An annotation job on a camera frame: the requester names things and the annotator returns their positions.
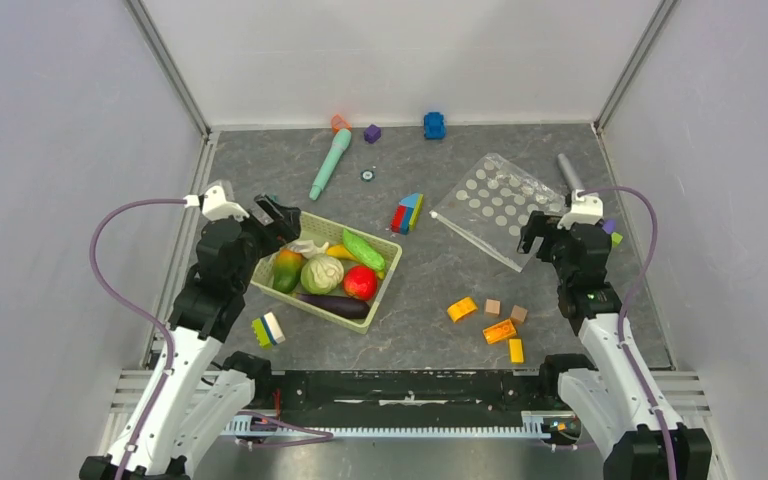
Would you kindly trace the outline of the yellow toy banana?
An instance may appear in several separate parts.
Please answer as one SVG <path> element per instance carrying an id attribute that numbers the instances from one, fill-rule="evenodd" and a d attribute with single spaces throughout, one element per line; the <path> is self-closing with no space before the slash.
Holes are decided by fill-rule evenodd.
<path id="1" fill-rule="evenodd" d="M 343 244 L 337 244 L 337 245 L 328 247 L 325 251 L 325 254 L 339 260 L 347 260 L 347 261 L 351 261 L 356 264 L 362 265 L 362 262 L 355 255 L 353 255 Z"/>

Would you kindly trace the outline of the green white toy cabbage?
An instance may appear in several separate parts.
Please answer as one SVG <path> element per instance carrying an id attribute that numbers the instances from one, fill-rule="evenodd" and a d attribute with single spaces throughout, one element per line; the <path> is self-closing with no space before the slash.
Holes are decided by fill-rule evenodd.
<path id="1" fill-rule="evenodd" d="M 302 268 L 300 282 L 308 293 L 326 295 L 342 283 L 344 275 L 344 266 L 339 259 L 317 254 Z"/>

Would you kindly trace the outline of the clear polka dot zip bag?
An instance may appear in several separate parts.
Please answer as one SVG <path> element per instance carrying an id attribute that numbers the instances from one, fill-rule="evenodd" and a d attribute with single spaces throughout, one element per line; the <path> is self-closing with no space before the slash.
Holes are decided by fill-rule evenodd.
<path id="1" fill-rule="evenodd" d="M 561 216 L 564 197 L 497 153 L 488 153 L 430 215 L 516 272 L 532 258 L 518 252 L 521 228 L 534 211 Z"/>

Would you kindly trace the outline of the green toy cucumber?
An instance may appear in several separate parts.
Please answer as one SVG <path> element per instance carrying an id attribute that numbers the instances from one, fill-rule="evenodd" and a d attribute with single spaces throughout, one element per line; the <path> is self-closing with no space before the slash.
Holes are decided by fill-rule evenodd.
<path id="1" fill-rule="evenodd" d="M 379 272 L 386 268 L 384 257 L 364 238 L 348 229 L 343 230 L 343 245 L 357 259 L 357 262 Z"/>

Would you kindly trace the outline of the red toy apple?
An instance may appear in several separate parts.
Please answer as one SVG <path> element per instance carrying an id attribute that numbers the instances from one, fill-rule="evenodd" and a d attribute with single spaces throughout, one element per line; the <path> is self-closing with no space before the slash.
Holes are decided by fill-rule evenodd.
<path id="1" fill-rule="evenodd" d="M 348 297 L 369 301 L 378 290 L 378 275 L 369 267 L 357 265 L 345 273 L 342 287 Z"/>

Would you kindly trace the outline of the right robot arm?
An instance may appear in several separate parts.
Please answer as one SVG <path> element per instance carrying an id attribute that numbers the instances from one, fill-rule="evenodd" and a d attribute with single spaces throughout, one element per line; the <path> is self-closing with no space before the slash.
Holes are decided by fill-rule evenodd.
<path id="1" fill-rule="evenodd" d="M 531 213 L 517 249 L 558 277 L 558 306 L 586 352 L 549 355 L 537 392 L 551 408 L 569 406 L 603 458 L 606 479 L 705 479 L 713 447 L 669 404 L 645 365 L 622 302 L 607 280 L 612 250 L 599 223 L 564 226 L 560 217 Z"/>

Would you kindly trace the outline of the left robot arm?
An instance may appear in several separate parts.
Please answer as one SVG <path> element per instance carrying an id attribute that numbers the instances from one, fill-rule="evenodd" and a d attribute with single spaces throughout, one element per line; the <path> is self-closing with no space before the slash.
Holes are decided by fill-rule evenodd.
<path id="1" fill-rule="evenodd" d="M 173 421 L 182 419 L 183 402 L 192 396 L 211 361 L 209 349 L 223 343 L 242 312 L 257 263 L 301 233 L 300 209 L 279 205 L 267 195 L 257 196 L 255 202 L 269 216 L 269 223 L 262 224 L 246 214 L 206 216 L 198 260 L 189 268 L 166 323 L 115 291 L 98 265 L 97 247 L 103 229 L 136 205 L 117 208 L 96 227 L 89 247 L 96 280 L 120 304 L 149 320 L 162 334 L 165 348 L 135 411 L 136 418 L 126 427 L 124 445 L 103 456 L 87 458 L 80 478 L 150 479 L 150 461 L 171 461 L 172 444 L 163 437 Z"/>

